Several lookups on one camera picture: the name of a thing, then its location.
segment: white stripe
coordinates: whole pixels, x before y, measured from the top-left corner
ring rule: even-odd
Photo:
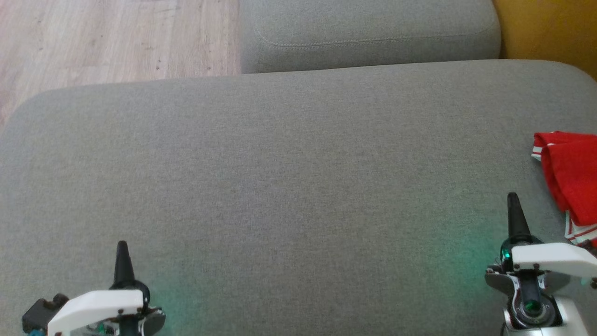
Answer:
[[[564,225],[565,230],[564,231],[564,237],[568,240],[573,240],[574,239],[574,230],[572,230],[572,222],[570,221],[570,212],[566,211],[566,225]]]
[[[566,211],[566,218],[570,219],[570,224],[572,225],[572,234],[577,236],[576,238],[573,239],[569,239],[571,240],[573,243],[575,244],[580,244],[585,240],[593,240],[595,238],[597,238],[597,230],[593,231],[593,232],[588,232],[590,230],[592,230],[593,228],[597,227],[597,224],[593,224],[587,227],[579,227],[576,226],[576,224],[574,223],[574,221],[572,220],[572,218],[570,218],[570,212]]]

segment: sofa cushion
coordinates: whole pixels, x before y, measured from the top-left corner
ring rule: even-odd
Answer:
[[[491,0],[242,0],[242,71],[492,59]]]
[[[0,138],[0,326],[108,288],[124,239],[162,335],[496,334],[507,192],[565,241],[533,133],[596,110],[586,74],[509,60],[43,93]]]

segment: red cloth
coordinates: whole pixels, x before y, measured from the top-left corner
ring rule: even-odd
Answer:
[[[535,133],[545,181],[561,211],[578,226],[597,224],[597,136]]]

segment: gray upholstery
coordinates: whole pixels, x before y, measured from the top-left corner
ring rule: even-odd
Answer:
[[[596,110],[586,74],[509,60],[43,93],[0,138],[0,326],[107,288],[125,239],[162,335],[495,335],[506,193],[563,241],[533,133]]]
[[[492,59],[491,0],[242,0],[243,73]]]

